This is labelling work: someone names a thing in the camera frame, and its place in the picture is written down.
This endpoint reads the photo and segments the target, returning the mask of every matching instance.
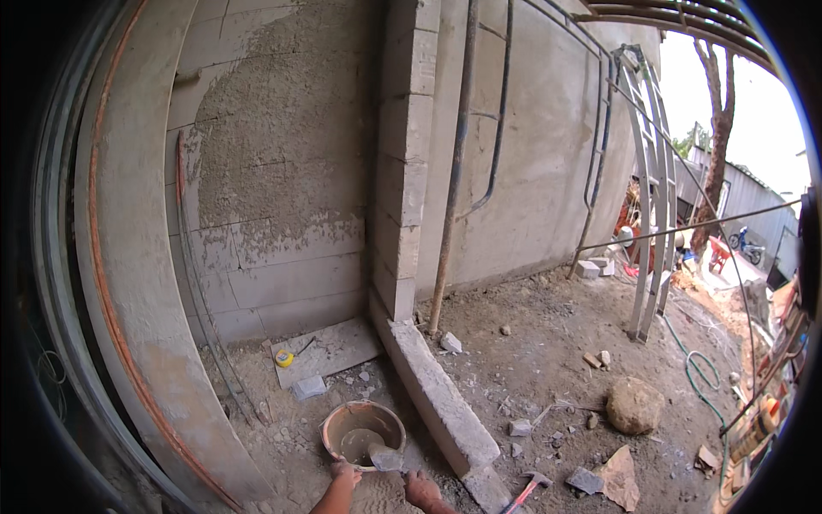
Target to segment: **hose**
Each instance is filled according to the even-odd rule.
[[[708,398],[705,397],[704,394],[702,394],[702,391],[694,383],[694,378],[690,375],[690,366],[689,366],[689,364],[693,365],[693,367],[694,367],[694,369],[696,369],[697,373],[699,373],[700,376],[702,377],[702,379],[705,380],[705,383],[707,383],[710,386],[710,388],[713,389],[714,391],[719,391],[719,387],[721,385],[721,381],[719,379],[719,372],[717,371],[717,369],[713,365],[713,363],[710,361],[710,359],[708,359],[707,357],[702,355],[700,352],[698,352],[696,350],[688,351],[688,349],[685,347],[685,345],[682,344],[682,341],[680,341],[679,336],[677,335],[677,331],[675,331],[673,329],[673,326],[671,325],[671,321],[668,319],[667,314],[663,314],[662,316],[663,316],[663,320],[665,320],[665,324],[667,325],[668,330],[671,331],[671,335],[673,336],[674,341],[677,342],[677,344],[679,345],[680,350],[682,350],[682,353],[686,355],[686,357],[685,357],[685,375],[688,377],[688,382],[690,382],[690,386],[694,388],[694,391],[696,392],[696,395],[700,398],[700,400],[705,402],[708,405],[708,407],[710,407],[711,410],[717,415],[717,417],[719,418],[719,422],[722,423],[722,428],[725,428],[725,418],[722,416],[722,413],[720,413],[719,409],[717,409],[716,406],[714,406],[714,404],[711,403],[711,400],[709,400]],[[716,385],[712,384],[711,381],[708,380],[708,378],[705,376],[705,373],[703,373],[702,369],[693,360],[694,356],[701,357],[702,360],[706,364],[708,364],[708,366],[710,366],[711,371],[713,371],[713,376],[716,378]],[[727,433],[722,435],[722,440],[723,440],[723,456],[722,456],[722,472],[721,472],[721,475],[719,476],[719,501],[723,505],[727,505],[727,502],[733,500],[739,493],[742,492],[742,489],[740,489],[739,491],[733,493],[730,497],[726,498],[726,497],[723,496],[722,491],[723,491],[723,485],[725,483],[725,472],[727,470],[727,452],[728,452],[728,435],[727,435]]]

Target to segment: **motorcycle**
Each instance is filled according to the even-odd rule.
[[[762,260],[762,252],[764,246],[758,246],[745,241],[745,234],[748,232],[748,227],[744,226],[739,231],[739,234],[731,234],[728,236],[728,242],[731,244],[731,249],[736,250],[740,248],[740,252],[750,261],[754,266],[758,266]]]

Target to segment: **hammer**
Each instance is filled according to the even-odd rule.
[[[525,486],[525,489],[516,500],[511,502],[508,507],[501,514],[511,514],[512,512],[516,511],[520,508],[520,505],[523,504],[525,499],[531,494],[531,491],[537,488],[538,485],[542,485],[543,487],[548,487],[549,485],[553,484],[551,480],[549,480],[545,475],[542,473],[537,473],[536,471],[528,471],[527,473],[523,473],[520,476],[529,476],[531,477],[531,481],[528,482],[528,485]]]

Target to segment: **tree trunk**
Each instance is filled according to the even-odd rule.
[[[694,48],[700,56],[702,67],[705,69],[705,77],[708,79],[708,91],[711,96],[711,107],[713,116],[711,125],[713,127],[713,149],[711,150],[711,160],[708,167],[708,176],[705,179],[705,192],[708,194],[708,201],[714,209],[719,206],[719,196],[722,192],[722,184],[725,179],[725,154],[727,150],[727,140],[731,136],[733,127],[733,110],[736,96],[733,87],[733,53],[725,50],[726,76],[725,76],[725,107],[722,107],[722,83],[719,80],[719,65],[713,45],[705,44],[707,53],[700,46],[698,39],[694,38]],[[700,208],[696,212],[694,222],[715,220],[712,209],[708,202],[702,201]],[[690,239],[690,250],[697,260],[702,258],[708,246],[708,236],[716,230],[716,225],[699,227],[694,230],[694,235]]]

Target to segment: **sky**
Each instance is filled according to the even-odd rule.
[[[668,32],[661,47],[662,89],[671,137],[684,138],[697,121],[711,131],[708,82],[693,38]],[[725,101],[725,54],[714,45],[723,82]],[[786,200],[798,198],[810,185],[807,159],[797,157],[805,149],[797,111],[782,82],[758,65],[734,58],[736,108],[728,140],[727,160],[744,164],[762,182]]]

